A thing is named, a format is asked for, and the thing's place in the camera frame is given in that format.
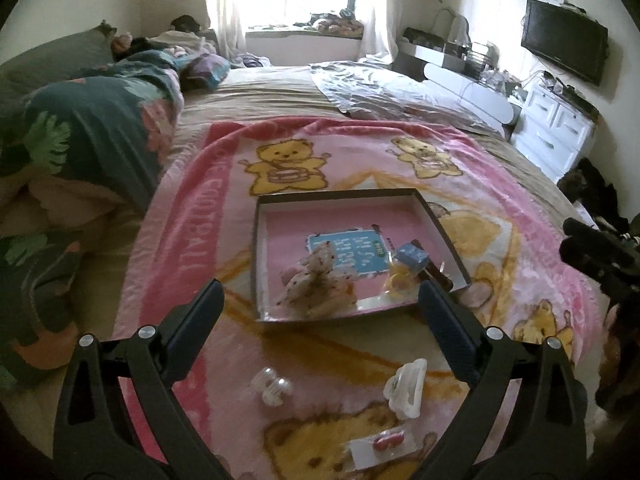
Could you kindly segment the white drawer cabinet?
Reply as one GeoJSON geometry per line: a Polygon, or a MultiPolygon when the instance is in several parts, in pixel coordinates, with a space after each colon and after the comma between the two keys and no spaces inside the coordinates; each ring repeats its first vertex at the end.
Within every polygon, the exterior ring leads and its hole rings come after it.
{"type": "Polygon", "coordinates": [[[510,143],[556,183],[589,155],[597,123],[541,84],[526,91],[510,143]]]}

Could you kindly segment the white window curtain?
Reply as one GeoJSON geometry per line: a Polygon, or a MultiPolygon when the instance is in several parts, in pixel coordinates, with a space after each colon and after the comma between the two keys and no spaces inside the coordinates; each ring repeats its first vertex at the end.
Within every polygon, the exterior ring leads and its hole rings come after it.
{"type": "Polygon", "coordinates": [[[242,0],[205,0],[210,27],[216,32],[220,53],[235,58],[246,51],[242,29],[242,0]]]}

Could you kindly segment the white bed footboard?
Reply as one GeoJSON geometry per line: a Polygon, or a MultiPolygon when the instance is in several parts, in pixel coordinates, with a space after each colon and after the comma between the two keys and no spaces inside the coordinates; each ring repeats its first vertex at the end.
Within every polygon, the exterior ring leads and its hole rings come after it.
{"type": "Polygon", "coordinates": [[[498,91],[460,73],[427,63],[423,69],[425,82],[436,84],[452,93],[458,102],[487,125],[511,127],[518,121],[520,108],[498,91]]]}

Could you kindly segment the white packet with red earrings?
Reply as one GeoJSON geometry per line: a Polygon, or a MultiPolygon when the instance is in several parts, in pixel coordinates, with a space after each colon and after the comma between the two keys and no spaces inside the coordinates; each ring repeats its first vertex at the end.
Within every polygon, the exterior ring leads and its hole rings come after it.
{"type": "Polygon", "coordinates": [[[351,470],[365,470],[410,455],[418,450],[413,432],[398,426],[349,441],[345,445],[351,470]]]}

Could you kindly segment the dark floral quilt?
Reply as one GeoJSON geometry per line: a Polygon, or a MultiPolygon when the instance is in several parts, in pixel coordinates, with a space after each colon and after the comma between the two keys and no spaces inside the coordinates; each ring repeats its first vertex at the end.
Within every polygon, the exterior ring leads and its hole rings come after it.
{"type": "Polygon", "coordinates": [[[149,208],[183,109],[180,72],[147,50],[46,84],[2,117],[3,390],[70,360],[70,289],[108,215],[149,208]]]}

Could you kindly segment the yellow item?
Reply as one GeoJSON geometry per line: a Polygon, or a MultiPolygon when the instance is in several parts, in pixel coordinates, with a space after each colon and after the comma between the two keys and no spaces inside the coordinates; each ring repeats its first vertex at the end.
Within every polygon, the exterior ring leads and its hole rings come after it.
{"type": "Polygon", "coordinates": [[[388,260],[388,277],[385,281],[385,290],[390,295],[404,296],[412,292],[416,286],[416,274],[405,263],[396,257],[388,260]]]}

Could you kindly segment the pink shallow box tray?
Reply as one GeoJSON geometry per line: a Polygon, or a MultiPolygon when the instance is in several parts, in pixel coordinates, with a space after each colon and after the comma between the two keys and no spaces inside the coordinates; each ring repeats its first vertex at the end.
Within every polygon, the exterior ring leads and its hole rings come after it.
{"type": "Polygon", "coordinates": [[[308,315],[284,302],[286,274],[314,248],[331,243],[336,267],[352,272],[356,301],[332,320],[398,310],[416,303],[418,281],[392,271],[394,252],[415,242],[461,292],[471,284],[435,203],[415,188],[368,188],[266,195],[255,210],[252,295],[257,321],[305,323],[308,315]]]}

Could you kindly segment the white cloud claw clip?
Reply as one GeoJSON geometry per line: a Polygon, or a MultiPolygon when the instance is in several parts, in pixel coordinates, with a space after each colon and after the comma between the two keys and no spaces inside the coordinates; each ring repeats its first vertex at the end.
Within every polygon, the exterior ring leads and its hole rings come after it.
{"type": "Polygon", "coordinates": [[[417,419],[421,414],[427,360],[416,359],[396,370],[383,388],[388,408],[400,420],[417,419]]]}

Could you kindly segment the black wall television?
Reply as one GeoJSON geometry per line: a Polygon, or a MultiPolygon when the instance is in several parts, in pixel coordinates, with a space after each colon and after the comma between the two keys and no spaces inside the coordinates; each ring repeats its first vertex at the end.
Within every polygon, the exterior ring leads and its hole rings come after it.
{"type": "Polygon", "coordinates": [[[521,46],[598,86],[608,58],[608,29],[564,6],[527,0],[521,46]]]}

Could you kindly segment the blue card in tray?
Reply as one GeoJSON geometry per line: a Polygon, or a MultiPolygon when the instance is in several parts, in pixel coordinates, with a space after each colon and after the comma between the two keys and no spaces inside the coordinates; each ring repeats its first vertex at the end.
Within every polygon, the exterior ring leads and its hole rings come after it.
{"type": "Polygon", "coordinates": [[[388,270],[390,251],[381,234],[374,229],[317,233],[309,235],[306,243],[310,252],[329,243],[333,246],[336,264],[353,268],[359,276],[378,275],[388,270]]]}

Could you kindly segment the brown hair clip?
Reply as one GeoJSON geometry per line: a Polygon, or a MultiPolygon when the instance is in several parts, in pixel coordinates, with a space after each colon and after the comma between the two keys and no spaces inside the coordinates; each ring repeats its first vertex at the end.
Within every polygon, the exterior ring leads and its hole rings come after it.
{"type": "Polygon", "coordinates": [[[446,292],[451,292],[454,288],[454,283],[431,259],[428,259],[425,263],[424,272],[446,292]]]}

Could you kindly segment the purple pillow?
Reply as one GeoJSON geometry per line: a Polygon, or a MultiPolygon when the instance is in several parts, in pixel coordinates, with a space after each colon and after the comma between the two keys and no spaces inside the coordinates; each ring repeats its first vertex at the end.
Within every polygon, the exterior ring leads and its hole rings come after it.
{"type": "Polygon", "coordinates": [[[198,55],[180,74],[182,90],[215,90],[228,76],[231,64],[218,54],[198,55]]]}

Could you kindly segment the pearl white small claw clip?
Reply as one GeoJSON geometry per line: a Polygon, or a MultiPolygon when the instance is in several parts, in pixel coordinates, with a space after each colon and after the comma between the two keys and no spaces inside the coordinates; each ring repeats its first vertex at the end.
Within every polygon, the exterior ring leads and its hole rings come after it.
{"type": "Polygon", "coordinates": [[[252,389],[262,397],[267,406],[276,408],[292,396],[293,385],[272,367],[264,367],[250,381],[252,389]]]}

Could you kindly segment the small blue box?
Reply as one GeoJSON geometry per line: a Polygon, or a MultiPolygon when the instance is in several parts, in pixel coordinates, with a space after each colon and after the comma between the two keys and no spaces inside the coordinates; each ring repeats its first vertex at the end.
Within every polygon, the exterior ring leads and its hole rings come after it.
{"type": "Polygon", "coordinates": [[[413,243],[406,243],[397,248],[394,259],[414,273],[421,272],[430,263],[428,253],[413,243]]]}

